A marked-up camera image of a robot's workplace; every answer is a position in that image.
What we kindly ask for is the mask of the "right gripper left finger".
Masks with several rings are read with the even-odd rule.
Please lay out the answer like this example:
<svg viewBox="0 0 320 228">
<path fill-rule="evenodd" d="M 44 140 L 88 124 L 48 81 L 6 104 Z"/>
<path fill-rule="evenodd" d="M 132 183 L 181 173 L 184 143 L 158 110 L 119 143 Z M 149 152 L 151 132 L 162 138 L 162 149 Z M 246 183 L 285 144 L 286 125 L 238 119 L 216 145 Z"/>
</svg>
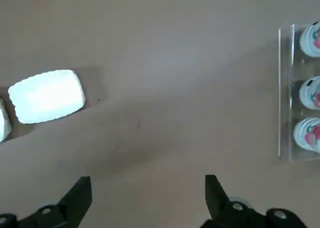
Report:
<svg viewBox="0 0 320 228">
<path fill-rule="evenodd" d="M 92 184 L 89 176 L 81 177 L 57 204 L 39 208 L 18 219 L 15 214 L 2 213 L 1 227 L 78 227 L 92 204 Z"/>
</svg>

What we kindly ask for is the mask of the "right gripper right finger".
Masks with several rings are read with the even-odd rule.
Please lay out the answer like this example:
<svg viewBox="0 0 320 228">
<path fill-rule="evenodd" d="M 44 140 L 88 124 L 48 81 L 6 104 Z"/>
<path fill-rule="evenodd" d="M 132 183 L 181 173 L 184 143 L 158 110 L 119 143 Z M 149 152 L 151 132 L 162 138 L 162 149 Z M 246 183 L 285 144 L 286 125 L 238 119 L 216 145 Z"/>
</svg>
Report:
<svg viewBox="0 0 320 228">
<path fill-rule="evenodd" d="M 211 219 L 206 220 L 202 227 L 306 227 L 290 210 L 271 208 L 261 214 L 241 201 L 230 200 L 215 175 L 205 176 L 205 201 Z"/>
</svg>

